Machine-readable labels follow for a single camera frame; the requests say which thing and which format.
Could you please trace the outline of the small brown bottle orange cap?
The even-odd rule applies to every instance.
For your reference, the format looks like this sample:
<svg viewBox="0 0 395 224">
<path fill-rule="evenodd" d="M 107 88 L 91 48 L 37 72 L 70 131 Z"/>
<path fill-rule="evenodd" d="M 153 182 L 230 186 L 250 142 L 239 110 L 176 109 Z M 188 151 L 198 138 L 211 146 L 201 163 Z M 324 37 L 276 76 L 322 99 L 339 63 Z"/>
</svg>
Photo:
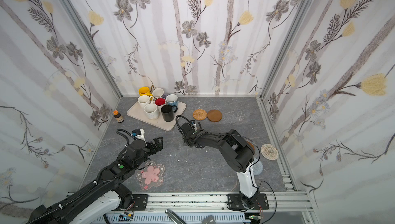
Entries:
<svg viewBox="0 0 395 224">
<path fill-rule="evenodd" d="M 124 118 L 123 118 L 123 116 L 119 113 L 119 111 L 117 111 L 117 110 L 113 111 L 113 115 L 114 115 L 115 120 L 116 120 L 118 123 L 124 122 Z"/>
</svg>

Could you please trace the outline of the beige serving tray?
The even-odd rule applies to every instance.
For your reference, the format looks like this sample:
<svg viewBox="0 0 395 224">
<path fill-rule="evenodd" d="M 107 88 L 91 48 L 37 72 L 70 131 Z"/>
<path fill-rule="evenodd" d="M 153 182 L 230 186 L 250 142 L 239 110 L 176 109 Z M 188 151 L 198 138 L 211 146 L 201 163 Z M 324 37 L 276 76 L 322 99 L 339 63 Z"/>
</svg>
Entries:
<svg viewBox="0 0 395 224">
<path fill-rule="evenodd" d="M 141 107 L 139 101 L 136 101 L 135 104 L 127 111 L 127 115 L 129 117 L 135 118 L 139 121 L 148 123 L 150 125 L 153 125 L 157 128 L 163 129 L 165 131 L 170 131 L 174 128 L 175 126 L 175 120 L 166 122 L 163 119 L 163 115 L 159 112 L 159 116 L 155 120 L 151 120 L 147 117 L 144 109 Z"/>
</svg>

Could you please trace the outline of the black mug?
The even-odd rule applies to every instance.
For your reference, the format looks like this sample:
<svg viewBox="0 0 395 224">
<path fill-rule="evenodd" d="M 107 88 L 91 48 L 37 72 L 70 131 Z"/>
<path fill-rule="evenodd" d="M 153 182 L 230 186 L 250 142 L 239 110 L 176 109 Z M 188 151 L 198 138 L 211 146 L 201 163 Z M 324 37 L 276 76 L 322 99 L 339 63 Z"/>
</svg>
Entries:
<svg viewBox="0 0 395 224">
<path fill-rule="evenodd" d="M 161 108 L 161 113 L 165 122 L 171 122 L 175 119 L 175 113 L 178 107 L 172 105 L 164 105 Z"/>
</svg>

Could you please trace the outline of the aluminium frame rail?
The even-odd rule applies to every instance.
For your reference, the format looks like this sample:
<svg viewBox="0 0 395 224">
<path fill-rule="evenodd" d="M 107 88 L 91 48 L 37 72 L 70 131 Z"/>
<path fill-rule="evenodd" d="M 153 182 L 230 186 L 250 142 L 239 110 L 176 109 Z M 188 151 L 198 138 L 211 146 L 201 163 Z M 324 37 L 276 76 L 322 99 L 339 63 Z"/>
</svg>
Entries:
<svg viewBox="0 0 395 224">
<path fill-rule="evenodd" d="M 208 216 L 215 223 L 249 223 L 251 216 L 260 216 L 262 222 L 274 223 L 282 212 L 301 214 L 302 222 L 309 222 L 313 204 L 306 192 L 262 192 L 267 196 L 268 210 L 232 211 L 227 208 L 228 192 L 206 193 L 150 193 L 145 211 L 114 211 L 115 194 L 108 193 L 99 198 L 87 211 L 79 214 L 74 224 L 102 223 L 104 214 L 118 222 L 118 216 L 126 218 L 127 224 L 199 224 Z"/>
</svg>

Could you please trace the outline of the blue floral mug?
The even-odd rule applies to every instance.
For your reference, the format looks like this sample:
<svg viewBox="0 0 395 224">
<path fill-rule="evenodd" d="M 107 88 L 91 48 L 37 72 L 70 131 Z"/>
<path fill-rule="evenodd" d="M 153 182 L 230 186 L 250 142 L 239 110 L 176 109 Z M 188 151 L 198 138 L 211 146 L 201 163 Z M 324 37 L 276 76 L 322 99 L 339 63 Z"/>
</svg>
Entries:
<svg viewBox="0 0 395 224">
<path fill-rule="evenodd" d="M 169 94 L 166 101 L 171 106 L 178 106 L 178 96 L 176 94 Z"/>
</svg>

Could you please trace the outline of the grey round coaster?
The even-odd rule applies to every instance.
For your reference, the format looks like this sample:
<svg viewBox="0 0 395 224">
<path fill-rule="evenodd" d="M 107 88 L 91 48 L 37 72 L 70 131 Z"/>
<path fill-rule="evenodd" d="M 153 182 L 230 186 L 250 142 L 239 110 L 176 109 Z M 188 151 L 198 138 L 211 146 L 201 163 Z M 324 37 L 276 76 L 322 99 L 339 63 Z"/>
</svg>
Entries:
<svg viewBox="0 0 395 224">
<path fill-rule="evenodd" d="M 257 161 L 255 162 L 255 164 L 253 165 L 253 174 L 254 176 L 258 176 L 260 174 L 262 174 L 263 172 L 263 164 L 261 161 Z"/>
</svg>

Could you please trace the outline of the white woven round coaster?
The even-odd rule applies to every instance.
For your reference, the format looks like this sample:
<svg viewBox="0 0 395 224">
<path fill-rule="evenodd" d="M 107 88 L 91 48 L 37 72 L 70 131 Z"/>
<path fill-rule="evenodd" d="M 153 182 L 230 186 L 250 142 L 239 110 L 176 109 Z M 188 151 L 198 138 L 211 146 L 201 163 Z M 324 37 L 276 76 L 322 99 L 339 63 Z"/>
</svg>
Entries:
<svg viewBox="0 0 395 224">
<path fill-rule="evenodd" d="M 276 149 L 275 146 L 271 144 L 262 145 L 260 150 L 263 157 L 266 158 L 267 160 L 275 161 L 279 157 L 278 150 Z"/>
</svg>

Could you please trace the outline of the lavender mug white inside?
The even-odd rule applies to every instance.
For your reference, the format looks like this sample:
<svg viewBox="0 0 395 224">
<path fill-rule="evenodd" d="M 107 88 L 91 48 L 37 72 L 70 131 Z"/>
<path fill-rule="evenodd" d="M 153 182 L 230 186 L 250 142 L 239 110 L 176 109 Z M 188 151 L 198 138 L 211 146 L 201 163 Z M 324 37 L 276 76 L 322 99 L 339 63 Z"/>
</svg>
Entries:
<svg viewBox="0 0 395 224">
<path fill-rule="evenodd" d="M 154 96 L 155 99 L 162 98 L 164 94 L 165 92 L 162 88 L 156 88 L 152 91 L 152 95 Z"/>
</svg>

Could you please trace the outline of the woven rattan round coaster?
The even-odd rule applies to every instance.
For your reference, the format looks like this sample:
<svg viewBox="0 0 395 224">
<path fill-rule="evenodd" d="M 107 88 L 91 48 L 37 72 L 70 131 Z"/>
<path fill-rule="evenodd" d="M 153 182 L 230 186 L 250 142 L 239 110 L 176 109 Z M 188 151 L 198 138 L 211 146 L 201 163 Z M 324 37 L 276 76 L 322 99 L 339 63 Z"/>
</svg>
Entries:
<svg viewBox="0 0 395 224">
<path fill-rule="evenodd" d="M 193 112 L 192 116 L 197 121 L 203 121 L 207 118 L 207 112 L 203 109 L 197 109 Z"/>
</svg>

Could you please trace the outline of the pink flower coaster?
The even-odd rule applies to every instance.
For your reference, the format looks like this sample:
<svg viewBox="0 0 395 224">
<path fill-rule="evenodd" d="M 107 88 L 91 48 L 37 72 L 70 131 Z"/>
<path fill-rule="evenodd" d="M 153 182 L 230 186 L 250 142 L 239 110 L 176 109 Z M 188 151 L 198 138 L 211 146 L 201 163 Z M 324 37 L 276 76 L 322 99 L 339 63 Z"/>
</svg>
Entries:
<svg viewBox="0 0 395 224">
<path fill-rule="evenodd" d="M 156 164 L 155 162 L 147 162 L 143 169 L 140 169 L 136 178 L 139 181 L 139 185 L 143 191 L 148 191 L 152 187 L 159 187 L 164 182 L 163 174 L 165 167 L 162 164 Z"/>
</svg>

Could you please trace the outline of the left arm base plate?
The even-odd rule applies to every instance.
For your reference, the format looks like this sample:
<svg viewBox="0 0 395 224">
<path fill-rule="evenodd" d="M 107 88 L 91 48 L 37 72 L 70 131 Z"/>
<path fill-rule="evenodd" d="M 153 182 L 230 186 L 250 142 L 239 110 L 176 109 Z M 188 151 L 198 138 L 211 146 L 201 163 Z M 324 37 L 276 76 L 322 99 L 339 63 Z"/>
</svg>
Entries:
<svg viewBox="0 0 395 224">
<path fill-rule="evenodd" d="M 133 194 L 123 198 L 114 211 L 145 211 L 148 203 L 148 194 Z"/>
</svg>

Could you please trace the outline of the white mug red inside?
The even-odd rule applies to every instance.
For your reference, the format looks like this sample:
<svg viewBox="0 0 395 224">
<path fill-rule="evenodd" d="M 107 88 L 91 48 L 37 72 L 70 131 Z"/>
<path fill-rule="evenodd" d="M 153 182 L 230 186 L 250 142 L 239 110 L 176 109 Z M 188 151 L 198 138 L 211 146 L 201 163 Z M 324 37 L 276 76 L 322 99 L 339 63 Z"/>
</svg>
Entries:
<svg viewBox="0 0 395 224">
<path fill-rule="evenodd" d="M 157 99 L 154 101 L 154 103 L 155 103 L 155 105 L 157 106 L 158 111 L 159 111 L 160 113 L 161 113 L 161 108 L 162 108 L 163 106 L 167 105 L 167 101 L 166 101 L 166 99 L 163 98 L 163 97 L 157 98 Z"/>
</svg>

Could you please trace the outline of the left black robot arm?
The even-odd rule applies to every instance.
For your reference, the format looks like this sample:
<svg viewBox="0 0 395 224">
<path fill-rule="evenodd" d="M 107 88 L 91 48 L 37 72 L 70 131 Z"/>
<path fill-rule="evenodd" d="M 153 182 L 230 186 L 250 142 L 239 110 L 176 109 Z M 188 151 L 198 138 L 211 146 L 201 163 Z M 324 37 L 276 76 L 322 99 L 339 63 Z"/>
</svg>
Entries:
<svg viewBox="0 0 395 224">
<path fill-rule="evenodd" d="M 45 207 L 41 205 L 33 210 L 29 224 L 70 224 L 83 211 L 87 211 L 94 203 L 102 203 L 99 198 L 114 193 L 116 206 L 112 209 L 130 209 L 135 204 L 133 193 L 123 183 L 136 171 L 143 168 L 141 164 L 150 156 L 163 149 L 163 137 L 152 142 L 134 138 L 127 142 L 116 160 L 102 168 L 96 178 L 67 198 Z"/>
</svg>

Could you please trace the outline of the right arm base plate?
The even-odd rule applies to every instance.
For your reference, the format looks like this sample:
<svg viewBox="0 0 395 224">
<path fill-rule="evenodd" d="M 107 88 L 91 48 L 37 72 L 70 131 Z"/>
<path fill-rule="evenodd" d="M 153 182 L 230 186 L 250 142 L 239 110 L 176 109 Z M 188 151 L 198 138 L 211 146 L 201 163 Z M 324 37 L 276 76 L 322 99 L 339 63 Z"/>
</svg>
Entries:
<svg viewBox="0 0 395 224">
<path fill-rule="evenodd" d="M 265 194 L 260 193 L 252 198 L 247 198 L 241 193 L 238 193 L 227 195 L 227 208 L 232 211 L 247 211 L 268 210 L 270 207 Z"/>
</svg>

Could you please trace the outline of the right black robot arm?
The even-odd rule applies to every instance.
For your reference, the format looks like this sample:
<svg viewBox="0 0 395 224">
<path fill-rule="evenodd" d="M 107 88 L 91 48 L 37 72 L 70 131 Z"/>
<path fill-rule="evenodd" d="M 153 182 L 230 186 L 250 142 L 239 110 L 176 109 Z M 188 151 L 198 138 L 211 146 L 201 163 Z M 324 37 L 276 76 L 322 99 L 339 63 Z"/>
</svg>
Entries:
<svg viewBox="0 0 395 224">
<path fill-rule="evenodd" d="M 217 149 L 226 163 L 237 173 L 241 203 L 251 209 L 257 203 L 260 190 L 253 175 L 255 150 L 235 130 L 226 133 L 212 133 L 202 128 L 196 129 L 190 123 L 178 125 L 184 143 L 192 148 L 211 147 Z"/>
</svg>

